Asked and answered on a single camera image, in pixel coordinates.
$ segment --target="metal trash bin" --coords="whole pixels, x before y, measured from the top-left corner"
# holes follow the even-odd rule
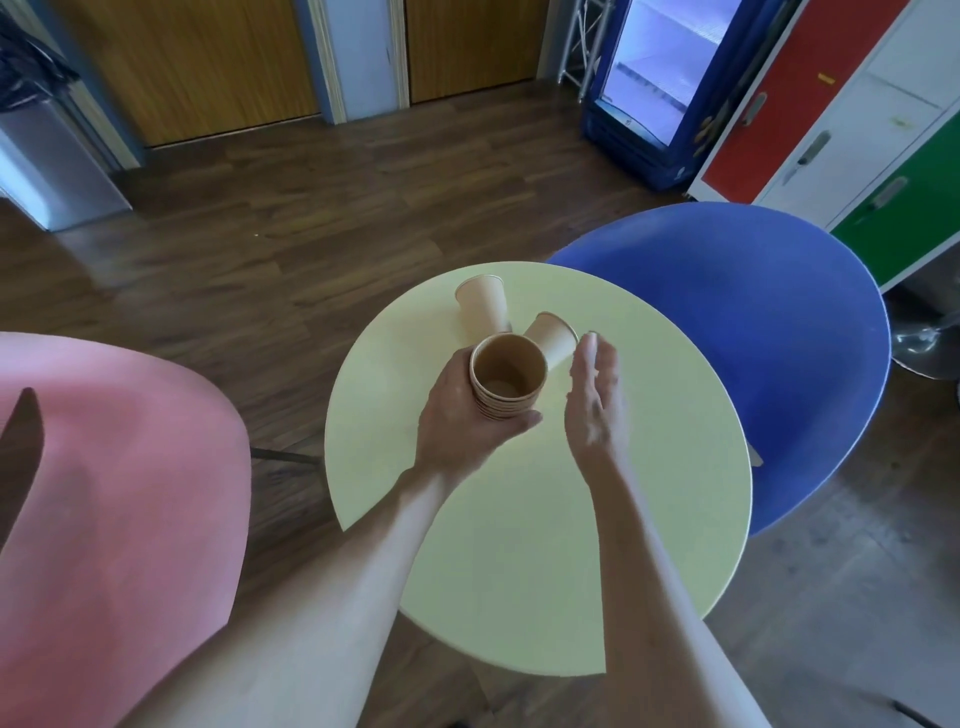
[[[131,208],[56,108],[78,79],[0,12],[0,189],[48,231]]]

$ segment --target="wooden floor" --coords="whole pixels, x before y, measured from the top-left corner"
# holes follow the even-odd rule
[[[159,153],[135,215],[58,236],[0,209],[0,328],[104,341],[212,379],[252,442],[322,454],[351,342],[386,303],[470,263],[546,258],[655,197],[579,137],[552,86],[328,128],[302,121]],[[752,539],[708,618],[773,724],[960,726],[960,411],[895,369],[837,476]],[[323,478],[258,463],[239,608],[338,531]],[[481,665],[397,618],[363,725],[587,728],[600,678]]]

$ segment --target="red locker door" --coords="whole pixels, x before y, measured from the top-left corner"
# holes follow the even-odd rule
[[[761,93],[766,101],[750,126],[731,122],[704,182],[753,202],[907,2],[810,0],[744,109]]]

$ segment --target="refrigerator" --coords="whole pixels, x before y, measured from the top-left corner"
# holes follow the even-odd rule
[[[618,0],[584,133],[654,189],[692,178],[799,0]]]

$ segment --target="person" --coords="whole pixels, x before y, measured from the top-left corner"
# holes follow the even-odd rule
[[[339,542],[186,660],[127,726],[353,728],[407,575],[447,497],[540,421],[488,420],[456,352],[420,415],[413,466]],[[600,547],[612,728],[769,723],[697,614],[630,463],[616,349],[588,333],[571,366],[564,424],[592,496]]]

